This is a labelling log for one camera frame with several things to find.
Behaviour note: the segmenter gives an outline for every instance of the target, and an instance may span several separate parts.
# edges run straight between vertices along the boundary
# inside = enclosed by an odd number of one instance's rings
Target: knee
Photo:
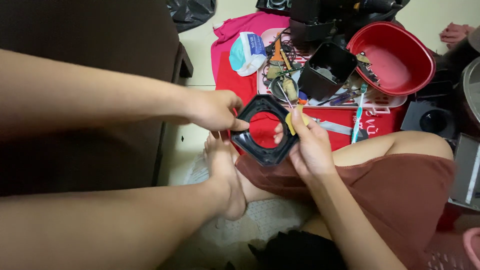
[[[401,131],[398,132],[398,141],[410,145],[419,154],[453,160],[453,151],[450,145],[436,134],[422,131]]]

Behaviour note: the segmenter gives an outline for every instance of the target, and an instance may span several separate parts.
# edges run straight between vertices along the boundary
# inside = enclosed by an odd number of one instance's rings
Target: black plastic bag
[[[203,25],[215,14],[216,0],[167,0],[179,33]]]

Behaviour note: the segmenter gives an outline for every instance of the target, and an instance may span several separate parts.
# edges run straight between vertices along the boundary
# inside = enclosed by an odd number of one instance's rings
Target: brown sofa
[[[174,83],[193,72],[162,0],[0,0],[0,48]],[[0,195],[156,185],[164,129],[150,119],[1,144]]]

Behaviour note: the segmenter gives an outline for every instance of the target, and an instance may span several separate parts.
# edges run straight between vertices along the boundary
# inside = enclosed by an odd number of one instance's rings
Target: tiled floor
[[[214,90],[215,82],[210,61],[210,47],[217,39],[212,25],[229,18],[236,18],[256,11],[256,0],[217,0],[215,15],[204,25],[180,34],[194,66],[189,87]],[[398,13],[397,20],[416,35],[428,48],[442,54],[445,44],[438,34],[450,23],[480,25],[480,0],[411,0]],[[208,131],[195,125],[175,127],[167,130],[167,143],[162,161],[159,184],[182,184],[186,170],[194,157],[202,152]]]

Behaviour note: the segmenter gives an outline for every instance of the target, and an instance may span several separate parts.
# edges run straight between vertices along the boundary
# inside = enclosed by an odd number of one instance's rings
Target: toothbrush
[[[353,134],[352,134],[352,144],[357,142],[357,137],[359,134],[359,129],[360,129],[360,118],[361,114],[363,113],[363,96],[365,95],[365,92],[367,92],[368,85],[366,83],[363,83],[360,88],[360,102],[359,102],[359,108],[357,109],[357,120],[355,121],[355,126],[353,126]]]

